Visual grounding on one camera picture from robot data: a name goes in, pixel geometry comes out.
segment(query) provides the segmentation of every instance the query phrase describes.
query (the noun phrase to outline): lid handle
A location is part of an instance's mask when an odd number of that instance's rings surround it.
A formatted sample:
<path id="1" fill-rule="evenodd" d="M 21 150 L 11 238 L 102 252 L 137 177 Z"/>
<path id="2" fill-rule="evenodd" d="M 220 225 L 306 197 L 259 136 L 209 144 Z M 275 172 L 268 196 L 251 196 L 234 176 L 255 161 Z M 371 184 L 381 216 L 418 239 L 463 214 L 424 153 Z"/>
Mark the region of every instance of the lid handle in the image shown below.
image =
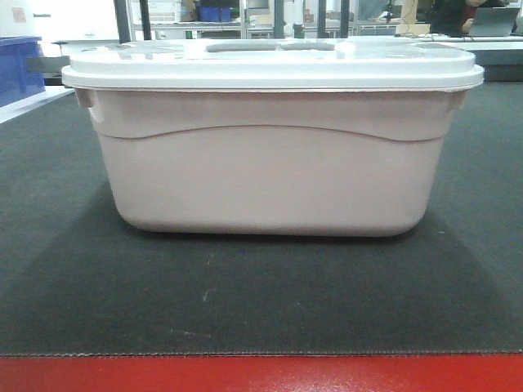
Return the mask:
<path id="1" fill-rule="evenodd" d="M 206 47 L 208 53 L 221 51 L 333 51 L 334 45 L 327 42 L 224 42 Z"/>

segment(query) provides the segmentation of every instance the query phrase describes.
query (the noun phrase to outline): container side handle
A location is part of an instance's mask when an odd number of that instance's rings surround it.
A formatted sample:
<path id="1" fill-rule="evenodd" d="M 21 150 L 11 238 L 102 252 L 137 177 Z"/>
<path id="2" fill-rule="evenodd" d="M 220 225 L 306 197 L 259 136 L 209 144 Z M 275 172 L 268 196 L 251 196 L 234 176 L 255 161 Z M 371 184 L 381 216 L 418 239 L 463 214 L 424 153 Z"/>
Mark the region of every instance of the container side handle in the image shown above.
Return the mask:
<path id="1" fill-rule="evenodd" d="M 75 88 L 74 93 L 76 94 L 76 99 L 81 108 L 88 109 L 94 106 L 94 102 L 92 99 L 92 90 Z"/>

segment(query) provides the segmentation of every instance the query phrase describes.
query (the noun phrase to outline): laptop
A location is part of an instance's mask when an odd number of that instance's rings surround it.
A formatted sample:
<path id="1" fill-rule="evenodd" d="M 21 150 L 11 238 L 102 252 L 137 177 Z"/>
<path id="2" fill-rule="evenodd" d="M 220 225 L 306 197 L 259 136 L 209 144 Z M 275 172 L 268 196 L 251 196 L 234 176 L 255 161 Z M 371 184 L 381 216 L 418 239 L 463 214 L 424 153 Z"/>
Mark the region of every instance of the laptop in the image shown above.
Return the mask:
<path id="1" fill-rule="evenodd" d="M 471 37 L 508 37 L 519 8 L 478 8 L 472 22 Z"/>

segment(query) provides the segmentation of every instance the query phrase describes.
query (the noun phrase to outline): person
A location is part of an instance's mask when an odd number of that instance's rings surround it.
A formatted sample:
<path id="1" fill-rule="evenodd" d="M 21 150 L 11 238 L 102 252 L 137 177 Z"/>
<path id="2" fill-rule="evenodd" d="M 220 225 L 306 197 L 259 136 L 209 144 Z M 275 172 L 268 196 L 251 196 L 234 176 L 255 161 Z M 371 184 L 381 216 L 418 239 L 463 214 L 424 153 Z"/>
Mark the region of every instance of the person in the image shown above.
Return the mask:
<path id="1" fill-rule="evenodd" d="M 494 8 L 505 5 L 502 0 L 436 0 L 437 9 L 431 22 L 431 33 L 450 37 L 467 35 L 478 7 Z"/>

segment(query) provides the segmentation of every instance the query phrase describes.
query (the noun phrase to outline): white wall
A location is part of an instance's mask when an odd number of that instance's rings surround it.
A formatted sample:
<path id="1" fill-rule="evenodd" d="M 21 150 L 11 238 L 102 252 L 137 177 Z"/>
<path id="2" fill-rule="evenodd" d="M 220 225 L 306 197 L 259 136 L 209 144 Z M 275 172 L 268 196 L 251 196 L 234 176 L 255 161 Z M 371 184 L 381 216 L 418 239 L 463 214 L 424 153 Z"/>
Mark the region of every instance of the white wall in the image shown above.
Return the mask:
<path id="1" fill-rule="evenodd" d="M 33 13 L 51 15 L 34 19 L 44 42 L 118 39 L 113 0 L 28 0 L 28 3 Z"/>
<path id="2" fill-rule="evenodd" d="M 21 12 L 19 21 L 15 20 L 13 8 Z M 26 0 L 0 0 L 0 36 L 11 35 L 36 35 L 33 12 Z"/>

